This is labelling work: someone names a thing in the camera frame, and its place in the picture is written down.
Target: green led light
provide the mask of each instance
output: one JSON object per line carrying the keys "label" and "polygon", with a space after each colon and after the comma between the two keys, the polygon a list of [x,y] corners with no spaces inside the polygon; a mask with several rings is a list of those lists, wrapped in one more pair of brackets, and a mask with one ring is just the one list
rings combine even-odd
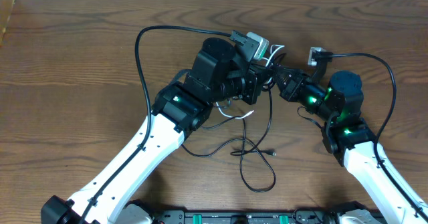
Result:
{"label": "green led light", "polygon": [[330,97],[330,94],[331,94],[331,91],[332,91],[333,89],[332,88],[328,88],[327,89],[327,95],[326,95],[326,97],[324,98],[324,100],[327,100],[327,98],[328,97]]}
{"label": "green led light", "polygon": [[309,97],[309,103],[316,103],[317,99],[314,97]]}

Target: white cable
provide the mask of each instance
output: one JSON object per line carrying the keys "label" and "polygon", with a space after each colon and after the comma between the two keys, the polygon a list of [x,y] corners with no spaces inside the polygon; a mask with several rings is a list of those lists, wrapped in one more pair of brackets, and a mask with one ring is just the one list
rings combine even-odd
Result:
{"label": "white cable", "polygon": [[272,45],[270,46],[270,51],[269,51],[269,53],[270,53],[270,54],[272,54],[272,51],[273,51],[273,50],[272,50],[272,48],[273,48],[273,47],[281,47],[281,46],[283,47],[283,45],[280,45],[280,44],[272,44]]}
{"label": "white cable", "polygon": [[271,62],[271,60],[272,60],[272,58],[276,55],[276,52],[278,52],[280,49],[282,49],[282,48],[284,47],[284,45],[272,44],[272,45],[270,46],[270,48],[271,48],[271,49],[272,49],[272,46],[278,46],[278,47],[275,49],[275,51],[274,51],[274,52],[272,52],[272,53],[270,54],[269,59],[267,59],[268,61],[267,61],[267,63],[266,63],[266,67],[268,67],[268,66],[269,66],[269,64],[270,64],[270,62]]}
{"label": "white cable", "polygon": [[[225,114],[225,113],[221,110],[221,108],[218,108],[218,109],[219,109],[219,111],[220,111],[220,113],[221,113],[222,115],[224,115],[224,116],[226,116],[226,117],[228,117],[228,118],[232,118],[232,117],[233,117],[233,116],[230,116],[230,115],[228,115],[228,114]],[[235,118],[235,119],[237,119],[237,120],[241,120],[241,119],[243,119],[243,118],[245,118],[245,117],[248,117],[250,114],[253,114],[253,112],[254,112],[254,110],[252,110],[252,111],[248,112],[248,113],[247,113],[247,114],[245,114],[244,116],[237,117],[237,118]]]}
{"label": "white cable", "polygon": [[[275,49],[274,52],[272,52],[272,47],[273,46],[277,46],[277,48]],[[269,56],[269,59],[267,59],[267,63],[266,63],[266,67],[269,66],[270,61],[272,60],[272,58],[276,55],[276,52],[278,52],[280,49],[282,49],[284,47],[284,45],[278,45],[278,44],[272,44],[270,46],[270,51],[272,52]],[[272,81],[272,77],[265,83],[265,84],[269,84]]]}

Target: green connector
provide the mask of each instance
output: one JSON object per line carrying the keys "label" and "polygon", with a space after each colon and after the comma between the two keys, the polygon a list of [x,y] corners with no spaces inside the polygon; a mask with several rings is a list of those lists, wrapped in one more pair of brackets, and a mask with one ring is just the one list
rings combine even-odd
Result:
{"label": "green connector", "polygon": [[280,224],[288,224],[288,216],[286,215],[281,215],[280,216]]}
{"label": "green connector", "polygon": [[202,215],[193,215],[193,224],[202,224]]}

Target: wooden table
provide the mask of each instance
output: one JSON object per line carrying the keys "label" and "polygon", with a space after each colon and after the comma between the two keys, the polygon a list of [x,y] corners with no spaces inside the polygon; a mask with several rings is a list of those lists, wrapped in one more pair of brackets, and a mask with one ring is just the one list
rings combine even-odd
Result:
{"label": "wooden table", "polygon": [[[254,31],[285,45],[284,65],[305,68],[309,48],[361,51],[387,60],[398,85],[397,105],[381,142],[394,165],[428,199],[428,0],[16,0],[0,49],[0,222],[38,223],[52,196],[68,198],[92,180],[130,140],[146,116],[134,61],[134,41],[149,25],[184,25],[230,32]],[[153,31],[140,52],[150,98],[190,68],[206,35]],[[386,69],[366,58],[334,60],[361,75],[363,117],[376,132],[391,103]],[[329,155],[320,131],[298,117],[299,104],[274,92],[274,119],[262,148],[277,183],[252,193],[239,176],[231,147],[212,158],[175,151],[139,188],[135,199],[153,207],[189,210],[284,210],[374,203],[360,183]],[[268,96],[230,110],[248,118],[253,140],[268,121]],[[208,124],[224,118],[213,111]],[[198,130],[187,141],[208,153],[240,136],[241,122]],[[272,176],[256,155],[244,175],[255,187]]]}

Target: black connector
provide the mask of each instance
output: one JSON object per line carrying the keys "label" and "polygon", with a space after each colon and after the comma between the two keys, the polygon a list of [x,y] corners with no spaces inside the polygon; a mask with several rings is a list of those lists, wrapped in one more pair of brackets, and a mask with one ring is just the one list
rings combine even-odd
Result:
{"label": "black connector", "polygon": [[329,51],[315,51],[312,54],[312,59],[315,60],[316,62],[318,61],[331,62],[333,59],[332,55],[333,53]]}
{"label": "black connector", "polygon": [[[264,154],[270,155],[270,156],[276,156],[276,152],[275,152],[274,149],[259,150],[259,151],[262,152],[262,153],[264,153]],[[249,153],[256,153],[257,154],[257,151],[253,150],[253,151],[251,151]]]}
{"label": "black connector", "polygon": [[245,61],[251,62],[253,60],[254,55],[259,48],[260,43],[258,41],[245,36],[238,31],[232,31],[232,36],[230,36],[229,39],[236,43],[235,48]]}

